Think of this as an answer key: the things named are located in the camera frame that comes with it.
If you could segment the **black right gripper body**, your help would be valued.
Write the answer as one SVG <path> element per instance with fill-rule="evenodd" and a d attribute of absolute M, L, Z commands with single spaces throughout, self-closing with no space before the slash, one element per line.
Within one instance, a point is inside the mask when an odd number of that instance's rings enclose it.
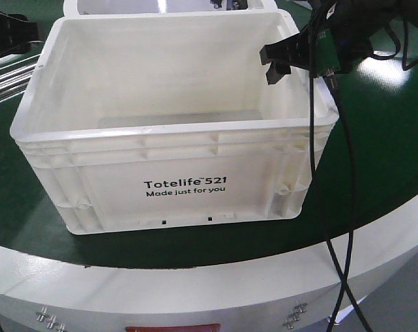
<path fill-rule="evenodd" d="M 312 7 L 310 22 L 298 34 L 299 67 L 310 69 L 310 35 L 329 30 L 335 55 L 339 61 L 336 71 L 349 73 L 358 58 L 377 60 L 393 58 L 401 50 L 398 36 L 390 27 L 390 21 L 398 15 L 396 1 L 309 1 Z M 391 55 L 374 52 L 370 37 L 384 29 L 395 45 Z"/>

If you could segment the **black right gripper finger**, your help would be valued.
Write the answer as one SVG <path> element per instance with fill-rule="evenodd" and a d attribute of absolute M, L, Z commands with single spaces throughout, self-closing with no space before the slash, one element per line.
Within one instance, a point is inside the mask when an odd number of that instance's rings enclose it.
<path fill-rule="evenodd" d="M 305 35 L 295 34 L 276 43 L 264 45 L 259 55 L 262 65 L 271 62 L 286 65 L 308 65 L 309 43 Z"/>
<path fill-rule="evenodd" d="M 289 65 L 272 62 L 269 69 L 266 72 L 266 79 L 268 85 L 273 85 L 278 83 L 284 76 L 290 75 L 292 73 Z"/>

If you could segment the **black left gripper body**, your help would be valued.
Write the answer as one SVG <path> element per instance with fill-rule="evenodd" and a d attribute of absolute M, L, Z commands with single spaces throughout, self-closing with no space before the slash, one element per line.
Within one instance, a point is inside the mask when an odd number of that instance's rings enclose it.
<path fill-rule="evenodd" d="M 40 41 L 39 26 L 25 15 L 0 13 L 0 55 L 24 54 Z"/>

